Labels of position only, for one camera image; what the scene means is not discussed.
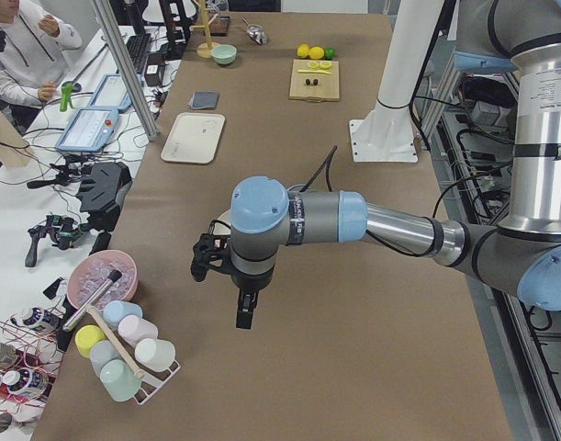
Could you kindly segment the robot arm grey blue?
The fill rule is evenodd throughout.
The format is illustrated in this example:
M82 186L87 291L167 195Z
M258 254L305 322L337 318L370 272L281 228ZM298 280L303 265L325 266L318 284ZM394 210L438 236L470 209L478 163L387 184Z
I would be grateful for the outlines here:
M462 1L456 68L520 74L504 234L561 241L561 1Z
M297 191L267 176L233 190L229 233L201 234L191 274L230 276L239 289L236 325L252 326L281 245L374 240L411 257L429 257L547 311L561 311L561 224L497 226L440 221L387 209L351 191Z

